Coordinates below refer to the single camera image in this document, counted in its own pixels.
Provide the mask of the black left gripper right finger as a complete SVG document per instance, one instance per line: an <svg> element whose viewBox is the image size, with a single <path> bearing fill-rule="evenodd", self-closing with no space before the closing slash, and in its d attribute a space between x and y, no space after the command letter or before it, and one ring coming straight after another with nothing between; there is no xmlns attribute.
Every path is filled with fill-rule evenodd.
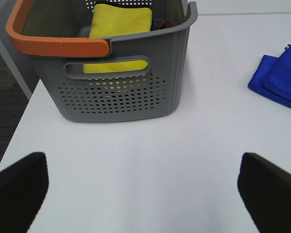
<svg viewBox="0 0 291 233"><path fill-rule="evenodd" d="M242 156L238 192L260 233L291 233L291 174L252 152Z"/></svg>

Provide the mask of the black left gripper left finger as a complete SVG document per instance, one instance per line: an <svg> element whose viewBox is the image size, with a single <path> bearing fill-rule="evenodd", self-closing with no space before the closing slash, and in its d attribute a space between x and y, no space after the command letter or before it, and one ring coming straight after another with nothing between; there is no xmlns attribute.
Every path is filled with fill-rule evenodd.
<svg viewBox="0 0 291 233"><path fill-rule="evenodd" d="M48 188L43 152L33 152L0 171L0 233L26 233Z"/></svg>

